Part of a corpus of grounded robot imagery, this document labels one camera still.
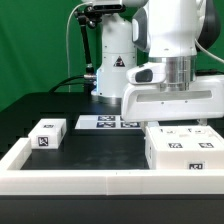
black table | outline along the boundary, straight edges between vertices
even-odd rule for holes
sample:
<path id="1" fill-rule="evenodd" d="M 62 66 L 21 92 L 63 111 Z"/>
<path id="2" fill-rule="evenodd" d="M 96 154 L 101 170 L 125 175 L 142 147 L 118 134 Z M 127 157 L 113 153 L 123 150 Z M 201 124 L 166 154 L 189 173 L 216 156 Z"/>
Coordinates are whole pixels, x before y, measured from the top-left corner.
<path id="1" fill-rule="evenodd" d="M 141 130 L 75 130 L 79 115 L 119 115 L 83 93 L 33 93 L 0 113 L 4 155 L 41 118 L 66 118 L 59 150 L 34 150 L 22 169 L 148 169 Z M 223 120 L 209 124 L 223 135 Z M 223 223 L 224 195 L 0 196 L 1 223 Z"/>

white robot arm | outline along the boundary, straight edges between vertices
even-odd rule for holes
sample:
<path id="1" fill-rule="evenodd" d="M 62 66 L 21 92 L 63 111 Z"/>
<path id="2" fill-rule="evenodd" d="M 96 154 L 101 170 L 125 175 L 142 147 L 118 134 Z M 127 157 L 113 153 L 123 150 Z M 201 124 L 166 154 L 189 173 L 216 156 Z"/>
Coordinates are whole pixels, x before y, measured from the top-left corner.
<path id="1" fill-rule="evenodd" d="M 134 43 L 148 52 L 149 62 L 127 72 L 123 118 L 222 117 L 221 77 L 195 77 L 195 39 L 208 48 L 219 35 L 219 25 L 212 0 L 149 0 L 133 18 Z"/>

small white box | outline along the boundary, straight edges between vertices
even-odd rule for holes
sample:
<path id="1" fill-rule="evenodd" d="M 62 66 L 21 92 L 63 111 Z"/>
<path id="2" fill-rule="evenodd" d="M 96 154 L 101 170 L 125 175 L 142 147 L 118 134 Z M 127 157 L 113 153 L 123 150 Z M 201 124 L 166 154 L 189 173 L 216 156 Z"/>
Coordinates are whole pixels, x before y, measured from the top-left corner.
<path id="1" fill-rule="evenodd" d="M 146 128 L 150 169 L 224 169 L 224 140 L 210 126 Z"/>
<path id="2" fill-rule="evenodd" d="M 66 131 L 66 119 L 41 119 L 28 135 L 32 149 L 57 149 Z"/>

